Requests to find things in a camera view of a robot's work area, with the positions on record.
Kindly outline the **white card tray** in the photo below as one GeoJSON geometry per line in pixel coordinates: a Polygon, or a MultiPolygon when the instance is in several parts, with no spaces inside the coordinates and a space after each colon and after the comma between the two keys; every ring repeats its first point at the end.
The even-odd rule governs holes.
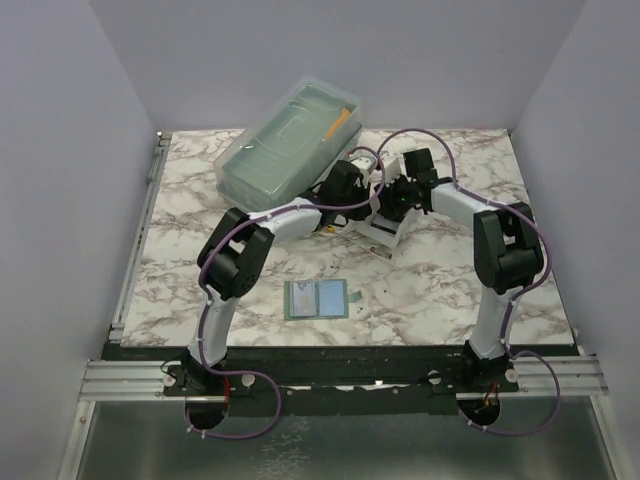
{"type": "Polygon", "coordinates": [[[388,249],[394,250],[406,237],[410,226],[416,220],[416,216],[416,212],[411,210],[401,221],[397,222],[375,213],[364,221],[358,221],[355,230],[388,249]]]}

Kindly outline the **green leather card holder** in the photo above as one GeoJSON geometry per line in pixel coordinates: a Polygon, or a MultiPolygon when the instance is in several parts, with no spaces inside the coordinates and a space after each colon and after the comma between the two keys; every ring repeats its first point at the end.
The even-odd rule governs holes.
{"type": "Polygon", "coordinates": [[[349,292],[345,279],[287,281],[284,285],[284,318],[291,320],[326,320],[349,317],[349,307],[362,299],[360,290],[349,292]],[[317,313],[312,317],[292,315],[291,287],[294,282],[315,282],[317,313]]]}

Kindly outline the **white card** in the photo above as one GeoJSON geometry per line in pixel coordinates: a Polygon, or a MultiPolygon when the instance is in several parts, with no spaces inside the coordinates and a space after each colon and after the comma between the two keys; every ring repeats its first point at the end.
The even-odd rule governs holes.
{"type": "Polygon", "coordinates": [[[291,287],[292,315],[312,317],[317,313],[316,283],[294,282],[291,287]]]}

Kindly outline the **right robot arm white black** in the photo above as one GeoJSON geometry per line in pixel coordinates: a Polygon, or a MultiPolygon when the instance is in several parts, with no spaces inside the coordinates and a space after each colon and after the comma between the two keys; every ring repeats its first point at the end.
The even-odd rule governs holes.
{"type": "Polygon", "coordinates": [[[523,202],[494,206],[473,192],[465,193],[451,178],[438,176],[428,148],[403,157],[405,172],[383,188],[374,223],[397,227],[409,213],[420,210],[444,215],[471,230],[474,271],[482,294],[459,371],[467,389],[483,391],[509,363],[507,337],[517,295],[533,285],[543,268],[531,208],[523,202]]]}

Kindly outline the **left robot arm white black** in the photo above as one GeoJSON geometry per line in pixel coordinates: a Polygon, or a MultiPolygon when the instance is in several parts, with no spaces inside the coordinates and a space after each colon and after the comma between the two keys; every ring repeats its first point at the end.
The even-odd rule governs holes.
{"type": "Polygon", "coordinates": [[[223,371],[227,338],[239,300],[257,283],[274,244],[297,240],[333,223],[336,217],[361,221],[372,213],[371,203],[380,186],[370,186],[370,174],[385,167],[378,155],[356,161],[337,161],[328,176],[289,203],[262,212],[228,210],[211,234],[198,258],[198,284],[205,303],[196,332],[181,358],[185,389],[201,395],[214,393],[230,376],[252,375],[250,370],[223,371]]]}

